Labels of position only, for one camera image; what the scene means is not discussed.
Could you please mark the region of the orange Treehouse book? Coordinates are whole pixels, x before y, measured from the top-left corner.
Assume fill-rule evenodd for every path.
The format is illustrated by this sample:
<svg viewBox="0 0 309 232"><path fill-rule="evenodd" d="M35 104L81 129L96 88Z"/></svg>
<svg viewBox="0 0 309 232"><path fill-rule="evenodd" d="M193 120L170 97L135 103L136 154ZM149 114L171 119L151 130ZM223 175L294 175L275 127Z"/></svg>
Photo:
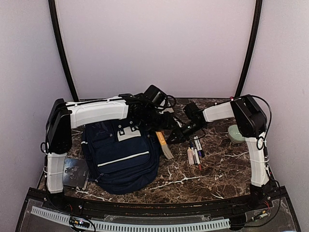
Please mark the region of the orange Treehouse book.
<svg viewBox="0 0 309 232"><path fill-rule="evenodd" d="M172 153L171 153L171 151L170 151L170 149L169 149L169 147L168 147L168 145L167 145L167 142L166 142L166 140L165 140L165 138L164 138L163 133L160 132L160 131L156 131L155 133L156 133L156 135L157 135L157 138L158 138L158 140L159 140L159 143L160 143L160 145L161 145L161 148L162 148L162 151L163 151L163 154L165 155L165 157L166 157L168 160L174 158L174 156L172 155Z"/></svg>

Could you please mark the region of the navy blue student backpack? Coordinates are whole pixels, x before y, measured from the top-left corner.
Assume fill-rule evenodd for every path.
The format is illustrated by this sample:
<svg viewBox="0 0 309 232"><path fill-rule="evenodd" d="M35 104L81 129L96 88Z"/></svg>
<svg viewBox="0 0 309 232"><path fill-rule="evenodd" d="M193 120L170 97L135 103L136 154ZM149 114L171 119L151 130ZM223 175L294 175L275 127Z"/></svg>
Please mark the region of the navy blue student backpack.
<svg viewBox="0 0 309 232"><path fill-rule="evenodd" d="M81 146L91 178L110 194L140 190L157 177L157 135L131 119L87 124Z"/></svg>

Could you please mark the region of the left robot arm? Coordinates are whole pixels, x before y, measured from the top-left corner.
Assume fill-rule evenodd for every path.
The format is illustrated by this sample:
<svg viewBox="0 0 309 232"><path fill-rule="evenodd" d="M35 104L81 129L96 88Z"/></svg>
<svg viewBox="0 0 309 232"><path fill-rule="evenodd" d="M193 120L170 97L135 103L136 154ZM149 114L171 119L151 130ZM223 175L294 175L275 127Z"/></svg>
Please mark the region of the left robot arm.
<svg viewBox="0 0 309 232"><path fill-rule="evenodd" d="M68 207L68 199L60 193L71 132L78 127L84 127L81 146L90 175L101 188L121 195L150 184L162 152L157 134L178 126L168 109L168 96L151 98L144 93L80 102L56 100L44 142L49 203L58 211Z"/></svg>

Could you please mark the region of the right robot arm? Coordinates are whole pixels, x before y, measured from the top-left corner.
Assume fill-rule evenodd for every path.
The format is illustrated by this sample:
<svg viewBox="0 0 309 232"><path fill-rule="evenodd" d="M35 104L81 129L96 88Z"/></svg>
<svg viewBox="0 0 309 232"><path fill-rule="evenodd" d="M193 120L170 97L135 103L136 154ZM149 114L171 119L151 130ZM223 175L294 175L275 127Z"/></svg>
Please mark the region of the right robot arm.
<svg viewBox="0 0 309 232"><path fill-rule="evenodd" d="M233 98L205 109L199 109L190 103L183 109L189 123L173 128L167 139L168 144L179 144L188 140L208 123L226 118L234 118L240 134L245 138L251 163L251 185L263 187L269 182L266 135L268 132L267 116L256 102L261 99L254 95Z"/></svg>

